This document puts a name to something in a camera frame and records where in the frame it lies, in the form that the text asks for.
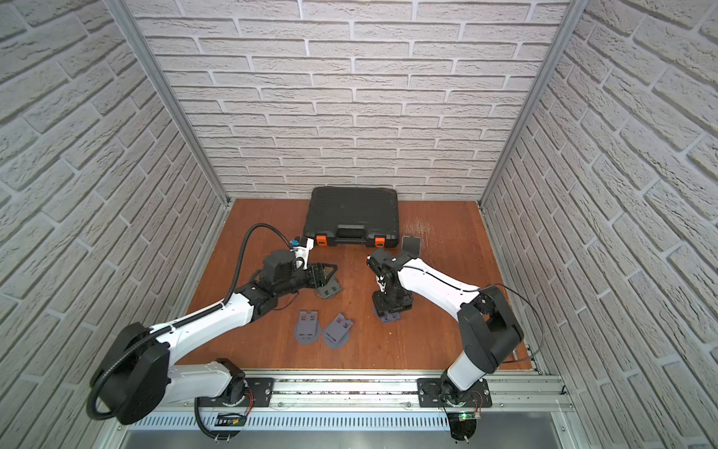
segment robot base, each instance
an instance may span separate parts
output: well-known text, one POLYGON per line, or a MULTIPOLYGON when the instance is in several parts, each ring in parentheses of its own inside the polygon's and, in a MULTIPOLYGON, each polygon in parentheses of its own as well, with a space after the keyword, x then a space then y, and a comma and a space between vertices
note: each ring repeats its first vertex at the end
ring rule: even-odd
POLYGON ((449 416, 449 430, 451 438, 457 441, 469 442, 469 438, 476 432, 476 420, 461 420, 458 413, 449 416))
MULTIPOLYGON (((252 391, 254 403, 252 407, 269 407, 272 389, 274 387, 274 379, 271 377, 247 377, 245 378, 247 386, 252 391)), ((234 404, 233 407, 240 409, 249 405, 249 398, 244 397, 242 400, 234 404)), ((227 407, 222 403, 221 397, 201 397, 200 407, 227 407)))
POLYGON ((384 315, 379 315, 376 311, 376 306, 374 304, 372 304, 371 309, 374 311, 374 316, 376 316, 379 321, 384 324, 393 323, 394 321, 401 321, 401 315, 399 314, 399 312, 385 313, 384 315))
POLYGON ((447 400, 447 396, 452 393, 448 388, 443 387, 438 379, 420 378, 416 380, 416 389, 419 391, 420 407, 455 407, 464 402, 472 404, 474 399, 477 401, 479 408, 488 408, 493 404, 491 402, 491 392, 489 391, 486 380, 479 380, 474 383, 471 388, 465 392, 456 395, 456 400, 447 400))
POLYGON ((394 294, 393 299, 385 292, 376 291, 371 295, 374 304, 374 312, 381 319, 384 315, 401 313, 411 309, 414 304, 414 297, 410 292, 404 290, 394 294))

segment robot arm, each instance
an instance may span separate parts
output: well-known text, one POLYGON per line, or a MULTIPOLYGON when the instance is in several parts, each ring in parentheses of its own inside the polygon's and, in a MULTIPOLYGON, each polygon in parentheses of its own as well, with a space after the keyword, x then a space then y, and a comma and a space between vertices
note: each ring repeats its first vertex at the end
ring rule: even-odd
MULTIPOLYGON (((131 424, 147 416, 160 404, 195 397, 221 397, 234 404, 245 392, 244 373, 228 360, 205 365, 175 366, 190 351, 219 335, 247 325, 272 311, 278 299, 301 288, 325 286, 337 271, 332 264, 308 264, 311 239, 297 239, 294 247, 277 250, 264 259, 252 279, 221 300, 168 323, 145 328, 127 325, 109 348, 90 381, 91 386, 107 372, 98 396, 111 413, 100 416, 93 407, 91 417, 116 417, 131 424), (139 341, 146 343, 127 351, 139 341)), ((90 395, 90 402, 96 400, 90 395)))
POLYGON ((372 297, 379 316, 410 309, 415 292, 459 323, 464 351, 442 375, 442 393, 456 402, 462 402, 472 385, 493 373, 523 340, 523 330, 497 287, 480 289, 457 281, 405 251, 392 256, 378 249, 367 265, 380 288, 372 297))

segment brick wall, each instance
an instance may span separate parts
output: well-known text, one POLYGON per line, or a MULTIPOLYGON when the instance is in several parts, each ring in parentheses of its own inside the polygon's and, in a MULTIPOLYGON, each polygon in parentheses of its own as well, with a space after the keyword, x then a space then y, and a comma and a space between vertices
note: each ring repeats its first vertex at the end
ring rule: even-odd
POLYGON ((486 198, 596 446, 718 446, 717 24, 712 0, 591 0, 486 198))
POLYGON ((129 6, 230 195, 476 200, 563 1, 129 6))
POLYGON ((82 448, 88 377, 162 322, 219 202, 102 1, 0 3, 0 446, 82 448))

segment black cable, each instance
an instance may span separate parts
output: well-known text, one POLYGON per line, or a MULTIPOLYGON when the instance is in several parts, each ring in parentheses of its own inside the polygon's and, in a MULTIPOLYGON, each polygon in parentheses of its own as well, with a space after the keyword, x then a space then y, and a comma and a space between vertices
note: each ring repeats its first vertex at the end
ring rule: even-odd
POLYGON ((427 271, 424 271, 424 270, 421 269, 421 268, 417 268, 417 267, 407 267, 406 265, 403 266, 402 268, 411 268, 411 269, 419 270, 420 272, 425 273, 425 274, 428 274, 429 276, 433 277, 434 279, 436 279, 437 281, 441 282, 442 284, 446 284, 446 285, 448 285, 449 287, 451 287, 451 288, 453 288, 453 289, 456 289, 456 290, 459 290, 460 292, 464 292, 464 293, 476 293, 476 292, 481 292, 481 291, 483 291, 483 290, 486 290, 487 288, 497 287, 497 286, 504 287, 504 288, 507 289, 508 291, 512 292, 513 294, 515 294, 516 296, 518 296, 519 298, 521 298, 521 300, 524 301, 524 302, 531 308, 531 311, 533 311, 533 314, 536 316, 536 319, 538 320, 538 325, 539 325, 539 327, 541 328, 541 342, 538 344, 538 348, 537 348, 530 356, 524 357, 524 358, 520 358, 520 359, 518 359, 518 360, 504 361, 504 362, 502 362, 501 364, 502 364, 502 365, 503 365, 503 364, 515 364, 515 363, 518 363, 518 362, 521 362, 521 361, 531 360, 536 354, 538 354, 539 352, 541 352, 541 348, 544 346, 544 341, 546 340, 546 338, 544 337, 544 322, 541 321, 541 317, 539 316, 539 312, 536 310, 536 308, 533 306, 533 304, 531 304, 526 298, 524 298, 523 296, 521 296, 521 294, 520 294, 519 292, 517 292, 516 290, 514 290, 513 288, 511 288, 511 287, 506 287, 504 284, 491 284, 491 285, 488 285, 487 287, 477 288, 476 290, 464 290, 464 289, 461 289, 461 288, 457 287, 456 285, 452 285, 452 284, 450 284, 449 282, 444 281, 443 279, 441 279, 441 278, 439 278, 439 277, 437 277, 437 276, 434 276, 432 273, 429 273, 429 272, 427 272, 427 271))
POLYGON ((252 235, 255 229, 257 228, 267 228, 274 231, 274 233, 281 237, 281 239, 284 241, 284 244, 286 244, 286 247, 289 249, 292 249, 292 245, 289 244, 289 241, 286 239, 286 237, 279 232, 277 228, 275 228, 272 225, 269 225, 267 223, 257 223, 256 225, 252 225, 251 228, 247 230, 247 233, 244 234, 244 240, 242 240, 242 246, 239 247, 239 257, 237 258, 237 266, 234 269, 234 277, 232 278, 232 284, 229 287, 229 291, 227 292, 227 296, 225 296, 225 299, 222 300, 222 304, 226 305, 227 302, 229 302, 229 299, 232 297, 232 294, 234 293, 234 287, 237 285, 237 279, 239 279, 239 271, 242 270, 242 259, 244 258, 244 250, 247 248, 247 242, 249 242, 249 237, 252 235))
MULTIPOLYGON (((436 386, 437 391, 440 392, 440 391, 442 390, 442 388, 439 386, 438 383, 436 383, 436 382, 430 382, 430 384, 436 386)), ((447 417, 447 424, 449 424, 449 421, 450 421, 449 413, 447 412, 447 408, 446 408, 446 406, 444 405, 444 403, 445 403, 446 401, 445 401, 444 399, 442 399, 442 397, 446 397, 446 396, 451 396, 451 395, 450 395, 450 394, 439 393, 439 396, 438 396, 438 397, 439 397, 439 403, 442 405, 442 409, 444 409, 444 415, 446 415, 446 417, 447 417)))
POLYGON ((537 348, 535 351, 532 351, 532 353, 531 353, 530 356, 524 357, 524 358, 520 358, 520 359, 518 359, 518 360, 505 361, 505 362, 502 363, 502 365, 503 365, 503 364, 515 364, 515 363, 518 363, 518 362, 520 362, 520 361, 531 360, 536 354, 540 353, 540 352, 541 352, 541 349, 544 347, 544 341, 546 341, 546 337, 544 336, 544 322, 541 321, 541 317, 539 316, 539 312, 538 312, 538 310, 536 310, 536 308, 533 306, 533 304, 531 304, 526 298, 524 298, 519 292, 517 292, 517 291, 514 290, 513 288, 511 288, 511 287, 506 287, 504 284, 489 285, 489 286, 486 287, 486 288, 496 287, 496 286, 501 286, 501 287, 507 289, 509 292, 512 292, 513 294, 515 294, 516 296, 518 296, 519 298, 521 298, 521 300, 524 301, 524 302, 526 303, 526 305, 531 308, 531 311, 532 311, 533 314, 536 316, 536 319, 537 319, 537 321, 538 321, 538 326, 541 328, 541 342, 538 344, 538 348, 537 348))
POLYGON ((110 378, 113 372, 134 353, 134 351, 139 348, 142 345, 147 344, 148 341, 152 340, 153 338, 163 335, 165 333, 168 333, 172 330, 170 326, 165 326, 162 329, 158 330, 155 333, 151 333, 149 335, 144 336, 143 338, 140 338, 139 341, 137 341, 134 345, 127 348, 127 351, 125 351, 120 358, 117 359, 115 363, 110 365, 108 369, 106 369, 100 377, 98 377, 95 384, 92 386, 92 389, 90 389, 90 394, 88 395, 88 401, 85 403, 85 410, 88 413, 88 416, 94 420, 102 421, 102 420, 109 420, 110 418, 115 417, 116 413, 110 410, 109 412, 100 412, 97 410, 97 398, 100 396, 100 391, 105 386, 105 383, 110 378))
POLYGON ((272 309, 272 310, 284 310, 284 309, 286 309, 287 307, 289 307, 290 305, 292 305, 292 303, 294 302, 295 299, 297 299, 298 296, 299 296, 299 293, 297 293, 285 306, 283 306, 283 307, 278 307, 278 308, 272 309))
POLYGON ((195 398, 195 421, 197 421, 197 427, 200 428, 202 433, 215 441, 229 441, 241 432, 241 430, 228 430, 224 433, 214 433, 212 430, 207 429, 207 426, 202 422, 202 417, 200 416, 200 398, 198 397, 195 398))
POLYGON ((457 287, 456 285, 452 285, 452 284, 450 284, 449 282, 444 281, 442 278, 437 277, 437 276, 434 276, 433 274, 431 274, 431 273, 429 273, 428 271, 425 271, 425 270, 423 270, 423 269, 421 269, 421 268, 408 267, 408 266, 406 266, 406 265, 404 265, 404 266, 402 267, 402 269, 403 269, 403 268, 411 268, 411 269, 415 269, 415 270, 417 270, 417 271, 420 271, 420 272, 422 272, 422 273, 424 273, 424 274, 428 274, 429 276, 433 277, 434 279, 436 279, 437 281, 441 282, 442 284, 446 284, 446 285, 448 285, 449 287, 451 287, 452 289, 459 290, 460 292, 464 292, 464 293, 476 293, 476 292, 480 292, 481 290, 483 290, 483 289, 481 289, 481 288, 476 288, 475 290, 462 290, 462 289, 460 289, 459 287, 457 287))
POLYGON ((244 257, 244 251, 247 247, 247 242, 249 241, 249 237, 251 236, 252 232, 257 228, 267 228, 274 231, 275 234, 281 237, 281 239, 286 244, 287 248, 292 249, 292 245, 289 244, 289 241, 287 241, 286 237, 279 232, 277 228, 275 228, 272 225, 266 224, 266 223, 257 223, 253 225, 247 233, 244 235, 244 240, 242 240, 242 246, 239 250, 239 257, 237 259, 237 266, 234 270, 234 278, 232 278, 232 285, 230 286, 229 292, 227 293, 227 296, 222 300, 222 304, 217 304, 216 306, 209 308, 203 312, 197 313, 195 315, 191 315, 184 320, 177 321, 172 326, 165 326, 162 329, 156 330, 153 333, 150 333, 149 335, 144 336, 139 341, 137 341, 134 345, 127 348, 122 355, 113 363, 110 365, 109 368, 107 368, 103 373, 97 378, 97 381, 95 381, 95 384, 90 389, 90 394, 88 395, 88 400, 85 403, 85 410, 87 411, 87 414, 90 418, 93 420, 109 420, 110 418, 113 418, 116 416, 116 413, 113 411, 109 412, 100 412, 97 410, 97 399, 100 396, 100 391, 102 391, 102 388, 107 383, 108 379, 110 379, 110 376, 117 370, 117 368, 125 363, 127 359, 134 354, 134 351, 136 351, 141 346, 147 344, 149 341, 151 341, 154 338, 157 338, 161 335, 164 335, 165 333, 173 331, 173 329, 181 328, 182 326, 188 325, 190 323, 193 323, 200 318, 204 318, 205 316, 209 315, 210 313, 216 312, 217 310, 220 310, 224 307, 224 305, 227 304, 230 297, 232 297, 232 293, 234 293, 234 287, 237 284, 237 279, 239 278, 239 271, 242 268, 242 258, 244 257))

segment gray 3d printed part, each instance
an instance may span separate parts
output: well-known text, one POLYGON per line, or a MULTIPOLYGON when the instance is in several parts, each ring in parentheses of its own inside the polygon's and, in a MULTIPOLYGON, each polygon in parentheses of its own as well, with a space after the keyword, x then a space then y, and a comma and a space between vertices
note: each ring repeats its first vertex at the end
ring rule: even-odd
POLYGON ((317 296, 323 300, 328 300, 329 298, 338 295, 341 291, 342 287, 339 285, 339 280, 336 276, 332 276, 332 279, 329 279, 329 282, 327 282, 324 287, 314 289, 317 296))
POLYGON ((339 349, 349 340, 349 329, 353 325, 353 321, 347 320, 344 318, 344 315, 340 313, 324 328, 322 340, 324 340, 330 349, 339 349))
POLYGON ((387 314, 384 315, 383 317, 380 317, 379 314, 376 312, 376 307, 374 307, 374 303, 373 303, 373 302, 372 302, 372 304, 371 304, 371 308, 372 308, 372 310, 374 310, 374 315, 376 315, 376 317, 379 318, 379 321, 381 321, 381 322, 384 323, 384 324, 386 324, 386 323, 393 323, 394 321, 400 321, 400 320, 401 320, 401 315, 399 315, 399 312, 387 313, 387 314))
POLYGON ((421 256, 421 237, 401 237, 401 250, 413 256, 421 256))
POLYGON ((319 340, 322 327, 319 325, 319 315, 316 310, 299 312, 299 321, 294 326, 294 338, 300 345, 308 345, 319 340))

